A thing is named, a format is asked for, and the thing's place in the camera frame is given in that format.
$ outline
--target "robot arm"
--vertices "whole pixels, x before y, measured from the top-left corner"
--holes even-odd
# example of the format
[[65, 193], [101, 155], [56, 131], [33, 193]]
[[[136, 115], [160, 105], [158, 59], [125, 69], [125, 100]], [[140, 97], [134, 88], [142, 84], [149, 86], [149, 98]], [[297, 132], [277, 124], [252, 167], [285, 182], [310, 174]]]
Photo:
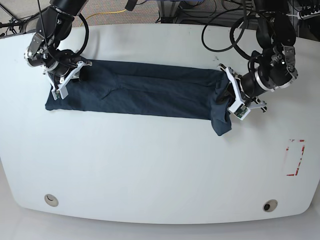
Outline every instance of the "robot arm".
[[[64, 99], [68, 92], [65, 88], [70, 79], [80, 79], [80, 69], [90, 65], [90, 62], [81, 62], [80, 54], [86, 48], [89, 39], [89, 27], [85, 18], [80, 14], [88, 0], [50, 0], [50, 6], [42, 13], [36, 26], [30, 46], [25, 58], [32, 67], [42, 66], [48, 75], [53, 76], [50, 83], [53, 87], [54, 99]], [[136, 0], [129, 0], [128, 10], [133, 9]], [[233, 103], [241, 99], [241, 103], [233, 106], [233, 113], [238, 109], [252, 109], [253, 103], [261, 106], [258, 96], [274, 91], [278, 88], [288, 87], [298, 76], [295, 68], [296, 33], [286, 15], [289, 13], [287, 0], [254, 0], [256, 15], [249, 15], [248, 19], [258, 20], [256, 37], [262, 47], [262, 53], [253, 51], [247, 55], [239, 46], [234, 48], [241, 56], [248, 60], [248, 73], [244, 76], [237, 75], [237, 81], [226, 91], [224, 97], [232, 97]], [[82, 48], [74, 53], [71, 50], [58, 50], [60, 42], [67, 38], [71, 32], [72, 22], [78, 16], [86, 28], [85, 41]], [[230, 40], [235, 42], [234, 31], [243, 22], [239, 19], [231, 28]]]
[[[298, 77], [296, 70], [295, 48], [296, 32], [289, 17], [287, 0], [254, 0], [256, 15], [249, 15], [249, 20], [258, 20], [256, 38], [262, 52], [253, 51], [246, 54], [239, 46], [235, 50], [248, 60], [248, 73], [238, 75], [232, 69], [221, 65], [230, 79], [224, 98], [232, 97], [229, 111], [243, 120], [251, 109], [267, 110], [266, 103], [258, 96], [290, 86]], [[243, 23], [240, 18], [230, 30], [230, 40], [235, 42], [235, 29]]]
[[[71, 79], [80, 80], [80, 70], [90, 62], [81, 61], [89, 39], [89, 27], [80, 14], [88, 0], [51, 0], [50, 6], [41, 13], [36, 25], [36, 33], [27, 48], [24, 58], [31, 67], [42, 66], [52, 85], [52, 95], [64, 99]], [[85, 40], [82, 48], [74, 53], [69, 49], [58, 50], [60, 42], [71, 32], [72, 22], [78, 16], [85, 26]]]

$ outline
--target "folded fabric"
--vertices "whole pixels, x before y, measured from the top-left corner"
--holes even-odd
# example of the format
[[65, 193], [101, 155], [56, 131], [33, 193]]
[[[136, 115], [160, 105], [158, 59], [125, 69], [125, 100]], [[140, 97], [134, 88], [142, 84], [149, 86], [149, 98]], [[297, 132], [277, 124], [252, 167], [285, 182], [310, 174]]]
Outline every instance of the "folded fabric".
[[67, 85], [69, 95], [45, 108], [211, 120], [221, 136], [231, 130], [230, 99], [217, 103], [228, 86], [222, 71], [157, 64], [91, 60], [83, 81]]

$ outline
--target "round hole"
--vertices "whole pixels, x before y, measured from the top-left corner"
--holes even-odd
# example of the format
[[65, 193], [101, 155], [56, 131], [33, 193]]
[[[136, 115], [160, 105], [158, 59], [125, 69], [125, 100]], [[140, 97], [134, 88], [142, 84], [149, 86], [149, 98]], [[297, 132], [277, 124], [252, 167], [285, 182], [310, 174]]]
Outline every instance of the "round hole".
[[271, 213], [276, 209], [277, 206], [278, 206], [277, 200], [269, 200], [263, 205], [263, 211], [267, 213]]
[[44, 196], [44, 201], [51, 207], [56, 207], [59, 204], [58, 199], [51, 194], [46, 194]]
[[270, 204], [264, 205], [263, 209], [264, 209], [265, 211], [268, 211], [268, 210], [270, 209]]

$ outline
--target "white table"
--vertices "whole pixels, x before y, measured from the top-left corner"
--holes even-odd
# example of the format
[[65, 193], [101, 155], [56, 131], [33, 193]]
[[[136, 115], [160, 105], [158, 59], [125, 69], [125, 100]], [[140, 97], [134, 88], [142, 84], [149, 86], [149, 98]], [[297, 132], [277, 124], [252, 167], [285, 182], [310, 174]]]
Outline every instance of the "white table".
[[[165, 24], [91, 27], [83, 56], [211, 69], [223, 63], [246, 73], [246, 61], [234, 50], [205, 50], [201, 30]], [[228, 35], [228, 28], [210, 27], [205, 38], [223, 48]], [[23, 59], [31, 39], [0, 40], [6, 56], [0, 59], [0, 156], [20, 206], [156, 224], [240, 222], [308, 209], [320, 179], [318, 42], [297, 40], [299, 79], [261, 97], [267, 113], [256, 110], [244, 122], [233, 117], [232, 131], [218, 137], [207, 120], [46, 111], [50, 85], [41, 68]], [[60, 47], [75, 51], [83, 39], [84, 29], [75, 28]], [[240, 46], [248, 53], [259, 50], [255, 32], [246, 31]], [[302, 145], [299, 173], [287, 176], [297, 168]], [[45, 194], [56, 196], [58, 207], [47, 205]], [[266, 213], [263, 205], [271, 199], [278, 207]]]

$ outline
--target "yellow cable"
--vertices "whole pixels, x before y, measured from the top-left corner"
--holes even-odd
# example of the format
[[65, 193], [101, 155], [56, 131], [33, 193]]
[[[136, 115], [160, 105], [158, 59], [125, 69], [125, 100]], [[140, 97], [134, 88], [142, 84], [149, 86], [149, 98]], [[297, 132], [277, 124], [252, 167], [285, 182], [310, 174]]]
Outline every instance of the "yellow cable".
[[127, 10], [125, 9], [125, 10], [121, 10], [121, 11], [98, 12], [98, 13], [95, 13], [95, 14], [92, 14], [92, 15], [88, 16], [85, 20], [87, 20], [87, 19], [89, 19], [89, 18], [91, 18], [91, 17], [93, 17], [93, 16], [95, 16], [95, 15], [100, 15], [100, 14], [119, 14], [119, 13], [123, 13], [123, 12], [125, 12], [125, 11], [127, 11]]

